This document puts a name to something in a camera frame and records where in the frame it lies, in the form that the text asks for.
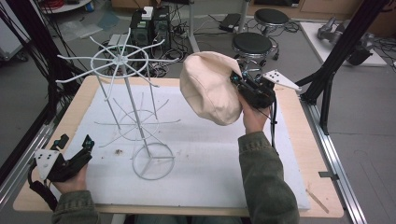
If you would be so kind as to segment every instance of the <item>round stool seat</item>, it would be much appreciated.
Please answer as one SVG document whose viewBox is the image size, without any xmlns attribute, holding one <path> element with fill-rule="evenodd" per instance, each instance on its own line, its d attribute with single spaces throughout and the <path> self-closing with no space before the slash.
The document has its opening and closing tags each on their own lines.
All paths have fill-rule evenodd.
<svg viewBox="0 0 396 224">
<path fill-rule="evenodd" d="M 262 8 L 254 13 L 254 20 L 261 24 L 283 25 L 289 21 L 289 17 L 276 9 Z"/>
<path fill-rule="evenodd" d="M 242 56 L 262 57 L 271 47 L 268 37 L 256 33 L 242 33 L 233 38 L 233 49 Z"/>
</svg>

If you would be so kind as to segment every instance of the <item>green jacket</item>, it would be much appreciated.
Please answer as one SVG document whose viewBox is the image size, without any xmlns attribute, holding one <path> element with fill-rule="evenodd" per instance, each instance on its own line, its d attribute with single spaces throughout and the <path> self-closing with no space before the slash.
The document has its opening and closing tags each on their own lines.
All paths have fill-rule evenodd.
<svg viewBox="0 0 396 224">
<path fill-rule="evenodd" d="M 247 209 L 253 224 L 298 223 L 296 198 L 283 181 L 283 165 L 263 132 L 238 139 Z M 89 191 L 61 196 L 52 223 L 100 223 Z"/>
</svg>

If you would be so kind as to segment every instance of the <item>person's left hand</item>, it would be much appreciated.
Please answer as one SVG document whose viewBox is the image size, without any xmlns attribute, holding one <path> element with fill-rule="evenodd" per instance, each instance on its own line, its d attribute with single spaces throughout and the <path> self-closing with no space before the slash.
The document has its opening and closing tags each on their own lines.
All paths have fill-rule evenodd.
<svg viewBox="0 0 396 224">
<path fill-rule="evenodd" d="M 64 181 L 64 182 L 52 182 L 57 190 L 59 190 L 62 194 L 80 191 L 87 189 L 87 183 L 85 181 L 85 177 L 87 176 L 87 167 L 88 164 L 83 166 L 77 175 L 72 178 Z"/>
</svg>

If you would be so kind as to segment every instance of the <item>white bracket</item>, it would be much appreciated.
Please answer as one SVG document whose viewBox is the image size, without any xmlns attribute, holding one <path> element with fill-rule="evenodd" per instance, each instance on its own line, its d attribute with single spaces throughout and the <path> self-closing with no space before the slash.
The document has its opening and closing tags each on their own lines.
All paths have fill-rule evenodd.
<svg viewBox="0 0 396 224">
<path fill-rule="evenodd" d="M 146 11 L 146 13 L 142 14 L 142 20 L 143 21 L 151 21 L 154 8 L 153 7 L 144 7 L 143 9 Z"/>
<path fill-rule="evenodd" d="M 271 72 L 262 73 L 262 77 L 274 82 L 275 84 L 291 88 L 295 91 L 301 91 L 301 87 L 297 86 L 294 82 L 290 81 L 288 78 L 280 74 L 277 69 Z"/>
<path fill-rule="evenodd" d="M 60 152 L 57 150 L 41 149 L 35 151 L 35 162 L 37 163 L 40 179 L 45 180 L 58 159 Z"/>
</svg>

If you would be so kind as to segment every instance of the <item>metal rail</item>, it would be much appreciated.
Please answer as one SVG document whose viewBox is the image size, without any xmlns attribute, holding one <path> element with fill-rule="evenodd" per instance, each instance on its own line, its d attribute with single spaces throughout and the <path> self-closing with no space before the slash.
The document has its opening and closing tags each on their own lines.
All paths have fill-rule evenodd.
<svg viewBox="0 0 396 224">
<path fill-rule="evenodd" d="M 317 106 L 309 105 L 306 102 L 303 103 L 306 104 L 307 109 L 311 114 L 311 118 L 318 132 L 318 138 L 320 139 L 322 150 L 326 156 L 327 163 L 330 165 L 332 173 L 338 176 L 338 178 L 335 179 L 334 182 L 336 183 L 344 199 L 346 209 L 352 222 L 355 224 L 366 224 L 366 218 L 364 217 L 358 199 L 356 198 L 355 193 L 350 186 L 350 183 L 347 179 L 347 174 L 344 170 L 343 165 L 341 164 L 340 158 L 338 157 L 337 151 L 335 150 L 334 144 L 332 143 L 332 139 L 329 135 L 323 132 L 323 129 L 320 127 L 320 112 L 318 111 Z"/>
<path fill-rule="evenodd" d="M 20 185 L 20 183 L 26 178 L 27 171 L 29 169 L 30 161 L 34 156 L 36 148 L 43 148 L 50 140 L 54 130 L 55 124 L 52 120 L 48 125 L 42 125 L 40 130 L 37 132 L 34 140 L 23 153 L 21 158 L 15 164 L 6 180 L 0 187 L 0 212 L 8 202 L 11 194 Z"/>
</svg>

